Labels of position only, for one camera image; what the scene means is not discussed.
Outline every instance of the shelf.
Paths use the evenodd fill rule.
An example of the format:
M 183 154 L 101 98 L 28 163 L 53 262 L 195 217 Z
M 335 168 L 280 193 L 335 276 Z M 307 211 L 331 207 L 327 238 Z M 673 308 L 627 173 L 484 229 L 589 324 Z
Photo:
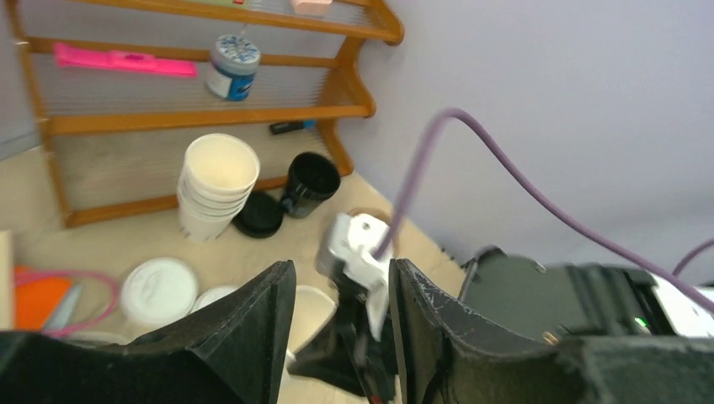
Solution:
M 147 50 L 134 45 L 68 42 L 86 49 Z M 51 51 L 51 40 L 31 39 L 30 43 L 33 51 Z M 183 55 L 197 61 L 199 77 L 60 68 L 52 54 L 33 53 L 51 136 L 370 115 L 366 105 L 356 103 L 358 94 L 349 85 L 359 79 L 348 77 L 334 59 L 266 55 L 248 99 L 229 102 L 204 88 L 208 63 L 198 60 L 207 60 L 208 52 L 149 50 L 159 57 Z
M 186 147 L 197 137 L 212 132 L 239 137 L 256 151 L 260 159 L 256 189 L 283 186 L 290 162 L 302 152 L 317 152 L 343 165 L 339 161 L 344 156 L 334 153 L 333 146 L 317 131 L 273 136 L 267 125 L 56 138 L 56 158 L 65 195 L 76 212 L 72 224 L 176 207 L 176 184 Z M 340 171 L 347 174 L 351 167 L 342 167 Z
M 238 21 L 274 27 L 305 29 L 355 38 L 384 40 L 397 45 L 403 27 L 383 0 L 342 0 L 333 2 L 324 17 L 292 13 L 288 0 L 246 0 L 240 7 L 232 0 L 74 0 L 117 8 L 188 15 L 204 19 Z

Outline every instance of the black cup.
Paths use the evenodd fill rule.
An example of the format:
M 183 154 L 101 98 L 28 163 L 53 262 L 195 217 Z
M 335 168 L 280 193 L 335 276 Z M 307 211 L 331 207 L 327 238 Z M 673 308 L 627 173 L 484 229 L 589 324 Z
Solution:
M 339 183 L 337 168 L 327 158 L 301 153 L 290 164 L 280 204 L 288 215 L 306 217 L 337 192 Z

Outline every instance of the jar lid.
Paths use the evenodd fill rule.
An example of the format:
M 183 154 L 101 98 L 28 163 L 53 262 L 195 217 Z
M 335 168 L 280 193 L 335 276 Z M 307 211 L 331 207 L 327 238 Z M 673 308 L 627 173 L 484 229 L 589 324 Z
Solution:
M 255 70 L 260 63 L 260 50 L 252 42 L 238 35 L 221 35 L 216 40 L 214 59 L 218 59 L 220 67 L 231 66 L 243 70 Z
M 277 200 L 265 192 L 253 192 L 232 223 L 246 236 L 270 237 L 283 224 L 283 209 Z
M 121 310 L 131 320 L 162 327 L 187 314 L 199 292 L 188 264 L 176 258 L 154 258 L 134 269 L 121 287 Z
M 230 295 L 236 290 L 238 290 L 237 287 L 229 284 L 210 288 L 207 291 L 203 292 L 203 294 L 201 294 L 198 299 L 196 299 L 196 302 L 194 303 L 194 308 L 191 309 L 191 312 L 193 313 L 194 311 L 200 310 L 216 300 L 223 299 L 224 297 Z

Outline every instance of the round black lid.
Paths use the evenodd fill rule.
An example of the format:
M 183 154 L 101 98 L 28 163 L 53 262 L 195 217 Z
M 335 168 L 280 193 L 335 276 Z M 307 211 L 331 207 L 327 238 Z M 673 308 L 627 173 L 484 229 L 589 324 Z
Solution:
M 246 236 L 270 237 L 283 224 L 283 209 L 277 200 L 265 192 L 254 192 L 248 196 L 245 206 L 232 223 Z

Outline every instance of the jar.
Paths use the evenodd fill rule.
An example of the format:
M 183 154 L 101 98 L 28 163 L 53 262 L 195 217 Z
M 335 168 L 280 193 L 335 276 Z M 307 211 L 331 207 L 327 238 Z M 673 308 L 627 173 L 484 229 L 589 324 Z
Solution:
M 221 35 L 210 50 L 205 86 L 227 101 L 243 101 L 260 63 L 258 47 L 238 35 Z

